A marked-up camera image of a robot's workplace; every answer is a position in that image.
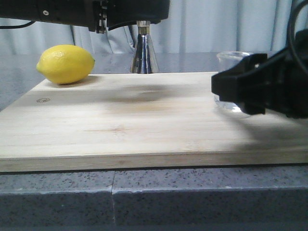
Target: plywood board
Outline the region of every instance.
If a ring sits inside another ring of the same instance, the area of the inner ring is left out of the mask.
[[[308,122],[217,107],[214,73],[45,80],[0,112],[0,171],[308,162]]]

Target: black mechanical part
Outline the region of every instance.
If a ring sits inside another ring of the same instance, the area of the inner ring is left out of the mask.
[[[107,27],[136,24],[136,21],[150,21],[157,24],[168,18],[170,0],[109,0]]]
[[[104,33],[136,24],[159,23],[168,18],[170,0],[0,0],[0,17],[85,26]]]
[[[85,26],[105,31],[105,0],[0,0],[0,17]]]
[[[296,50],[308,63],[308,30],[297,33]],[[271,109],[292,118],[308,118],[308,77],[285,48],[243,58],[235,67],[212,76],[212,92],[221,101],[234,102],[247,114]]]

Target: curtain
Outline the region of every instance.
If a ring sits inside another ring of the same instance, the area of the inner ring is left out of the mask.
[[[291,8],[300,0],[171,0],[169,18],[151,25],[156,53],[211,51],[277,51],[285,46]],[[304,9],[297,30],[307,25]],[[0,25],[22,24],[0,19]],[[89,32],[85,27],[37,22],[32,26],[0,30],[0,54],[42,53],[57,44],[76,44],[91,53],[133,52],[133,26]]]

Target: granite countertop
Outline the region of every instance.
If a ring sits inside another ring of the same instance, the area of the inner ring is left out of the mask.
[[[157,54],[157,60],[160,72],[217,71],[215,55]],[[131,57],[96,54],[93,73],[128,73]],[[38,59],[0,56],[0,110],[43,80],[35,70]],[[226,223],[291,230],[283,225],[288,223],[296,224],[292,230],[304,230],[308,166],[1,173],[0,214],[1,230]]]

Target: wood grain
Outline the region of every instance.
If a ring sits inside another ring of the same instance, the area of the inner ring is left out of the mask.
[[[308,162],[308,121],[225,112],[212,75],[45,80],[0,112],[0,171]]]

